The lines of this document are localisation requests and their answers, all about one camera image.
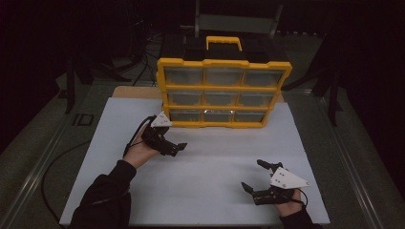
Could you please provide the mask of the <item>clear plastic drawer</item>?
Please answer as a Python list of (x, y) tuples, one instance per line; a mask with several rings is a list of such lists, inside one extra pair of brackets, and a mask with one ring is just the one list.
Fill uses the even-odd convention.
[(200, 110), (172, 109), (169, 111), (172, 121), (200, 122)]

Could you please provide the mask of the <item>aluminium floor rail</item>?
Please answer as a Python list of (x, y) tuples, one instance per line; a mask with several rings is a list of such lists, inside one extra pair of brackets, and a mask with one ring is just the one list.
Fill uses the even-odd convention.
[(328, 126), (331, 138), (335, 146), (337, 147), (337, 153), (341, 160), (342, 166), (347, 174), (348, 180), (352, 186), (354, 194), (356, 196), (357, 202), (365, 216), (370, 229), (385, 229), (380, 217), (377, 215), (375, 208), (373, 206), (372, 200), (368, 191), (366, 190), (360, 175), (357, 173), (352, 158), (350, 157), (349, 151), (339, 134), (336, 127), (334, 127), (327, 114), (327, 102), (323, 97), (315, 97), (314, 101), (318, 107), (324, 122)]
[(50, 164), (62, 136), (74, 120), (90, 85), (75, 88), (75, 104), (53, 98), (0, 156), (0, 229), (14, 229)]

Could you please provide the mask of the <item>black metal stand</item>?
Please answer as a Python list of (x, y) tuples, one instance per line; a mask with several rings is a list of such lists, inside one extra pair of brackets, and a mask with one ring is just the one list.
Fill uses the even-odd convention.
[(91, 60), (86, 55), (72, 55), (66, 60), (66, 114), (69, 114), (75, 104), (75, 78), (78, 77), (82, 84), (93, 83), (91, 71)]
[(337, 96), (339, 88), (339, 72), (333, 68), (324, 68), (318, 72), (318, 80), (312, 89), (316, 97), (322, 97), (330, 92), (328, 103), (328, 118), (333, 126), (336, 126)]

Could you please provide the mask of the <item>person's left hand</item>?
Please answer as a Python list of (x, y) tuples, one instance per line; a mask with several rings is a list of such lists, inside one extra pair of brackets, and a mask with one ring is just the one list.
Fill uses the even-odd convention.
[(139, 168), (159, 152), (147, 146), (142, 139), (144, 129), (138, 133), (131, 147), (123, 157), (123, 160), (131, 164), (134, 168)]

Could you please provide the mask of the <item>yellow black organizer cabinet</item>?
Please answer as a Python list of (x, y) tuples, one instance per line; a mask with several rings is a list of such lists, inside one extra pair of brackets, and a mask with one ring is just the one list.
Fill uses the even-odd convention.
[(268, 38), (167, 36), (163, 40), (160, 58), (157, 61), (157, 80), (161, 91), (162, 109), (165, 92), (164, 70), (170, 67), (282, 70), (284, 76), (278, 86), (277, 101), (281, 96), (282, 86), (292, 71), (292, 65), (283, 49)]

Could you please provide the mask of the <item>grid of clear organizer bins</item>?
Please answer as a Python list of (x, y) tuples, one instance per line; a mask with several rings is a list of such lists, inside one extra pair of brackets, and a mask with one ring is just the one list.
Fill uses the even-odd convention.
[(201, 111), (200, 122), (173, 121), (175, 125), (259, 128), (266, 125), (274, 109), (284, 72), (170, 67), (164, 70), (164, 76), (163, 109), (169, 118), (172, 109)]

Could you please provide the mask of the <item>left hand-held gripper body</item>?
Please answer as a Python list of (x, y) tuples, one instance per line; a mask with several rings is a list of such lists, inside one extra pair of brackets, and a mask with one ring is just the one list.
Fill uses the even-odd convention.
[(143, 131), (141, 136), (143, 142), (158, 152), (173, 150), (171, 146), (174, 143), (166, 140), (164, 137), (171, 126), (172, 122), (164, 112), (154, 115)]

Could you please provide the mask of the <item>black rectangular frame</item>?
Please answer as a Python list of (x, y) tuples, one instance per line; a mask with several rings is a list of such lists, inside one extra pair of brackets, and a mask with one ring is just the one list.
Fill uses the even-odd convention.
[(91, 126), (94, 121), (92, 114), (76, 114), (73, 126)]

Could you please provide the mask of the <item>person's right hand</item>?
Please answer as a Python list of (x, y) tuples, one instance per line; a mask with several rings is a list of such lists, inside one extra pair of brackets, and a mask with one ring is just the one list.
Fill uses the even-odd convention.
[(275, 205), (276, 210), (278, 211), (279, 215), (284, 218), (295, 213), (298, 213), (303, 209), (303, 203), (301, 201), (301, 192), (299, 189), (295, 189), (292, 201), (282, 204)]

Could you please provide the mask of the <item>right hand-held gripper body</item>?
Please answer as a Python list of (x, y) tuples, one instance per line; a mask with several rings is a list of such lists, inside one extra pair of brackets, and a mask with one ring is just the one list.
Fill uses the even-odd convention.
[(277, 168), (270, 179), (270, 187), (263, 191), (253, 191), (252, 197), (256, 205), (283, 204), (296, 202), (303, 204), (302, 200), (293, 198), (296, 189), (310, 187), (305, 179), (296, 176), (292, 172)]

